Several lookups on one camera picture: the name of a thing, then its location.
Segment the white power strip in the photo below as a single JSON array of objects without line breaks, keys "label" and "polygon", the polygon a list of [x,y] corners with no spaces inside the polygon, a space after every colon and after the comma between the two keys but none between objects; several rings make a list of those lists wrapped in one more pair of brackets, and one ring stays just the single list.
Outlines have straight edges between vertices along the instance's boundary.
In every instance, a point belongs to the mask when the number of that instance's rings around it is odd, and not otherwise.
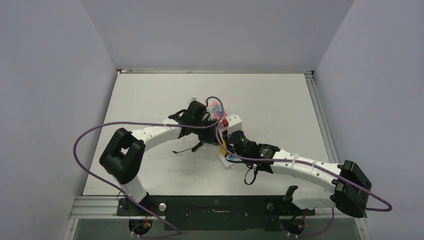
[{"label": "white power strip", "polygon": [[236,163],[234,163],[234,157],[228,153],[225,157],[222,156],[218,150],[218,145],[213,148],[213,151],[225,169],[234,169],[236,167]]}]

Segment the yellow cube socket adapter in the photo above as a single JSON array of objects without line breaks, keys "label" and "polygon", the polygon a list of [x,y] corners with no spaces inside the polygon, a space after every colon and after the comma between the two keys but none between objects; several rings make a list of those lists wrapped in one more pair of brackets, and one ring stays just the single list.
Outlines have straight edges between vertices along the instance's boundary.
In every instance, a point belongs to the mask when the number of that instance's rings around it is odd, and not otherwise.
[{"label": "yellow cube socket adapter", "polygon": [[222,146],[218,145],[217,147],[222,156],[225,157],[228,154]]}]

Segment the pink square plug adapter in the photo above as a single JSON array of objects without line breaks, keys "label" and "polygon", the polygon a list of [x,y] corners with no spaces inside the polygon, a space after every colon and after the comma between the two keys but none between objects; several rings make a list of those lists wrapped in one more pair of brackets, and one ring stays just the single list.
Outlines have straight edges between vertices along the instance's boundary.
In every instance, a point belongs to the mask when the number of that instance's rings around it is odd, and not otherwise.
[{"label": "pink square plug adapter", "polygon": [[225,111],[224,112],[217,111],[213,114],[213,118],[216,119],[216,120],[221,119],[223,126],[227,127],[229,125],[228,121],[226,120],[227,115],[228,114]]}]

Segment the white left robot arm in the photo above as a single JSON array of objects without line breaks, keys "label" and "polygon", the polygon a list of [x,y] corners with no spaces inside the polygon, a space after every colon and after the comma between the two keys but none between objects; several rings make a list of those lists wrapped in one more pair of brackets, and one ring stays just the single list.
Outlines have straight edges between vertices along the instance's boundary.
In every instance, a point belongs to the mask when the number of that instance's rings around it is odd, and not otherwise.
[{"label": "white left robot arm", "polygon": [[194,100],[187,109],[169,115],[154,126],[132,131],[119,128],[101,154],[99,163],[131,198],[131,211],[136,215],[143,215],[149,208],[149,201],[146,199],[149,194],[138,177],[144,153],[167,141],[190,134],[197,135],[200,142],[216,143],[215,129],[218,120],[212,106]]}]

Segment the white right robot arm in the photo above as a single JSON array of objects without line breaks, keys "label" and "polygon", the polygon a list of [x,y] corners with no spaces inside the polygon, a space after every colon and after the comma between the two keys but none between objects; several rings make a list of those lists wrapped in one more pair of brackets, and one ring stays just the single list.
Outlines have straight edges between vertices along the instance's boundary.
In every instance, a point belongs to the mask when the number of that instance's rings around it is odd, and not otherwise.
[{"label": "white right robot arm", "polygon": [[362,169],[353,161],[343,164],[315,161],[287,152],[277,146],[249,140],[242,130],[231,134],[222,133],[227,149],[242,157],[242,162],[257,174],[292,176],[321,187],[320,190],[304,190],[289,187],[282,207],[289,214],[314,208],[337,208],[354,218],[363,218],[372,183]]}]

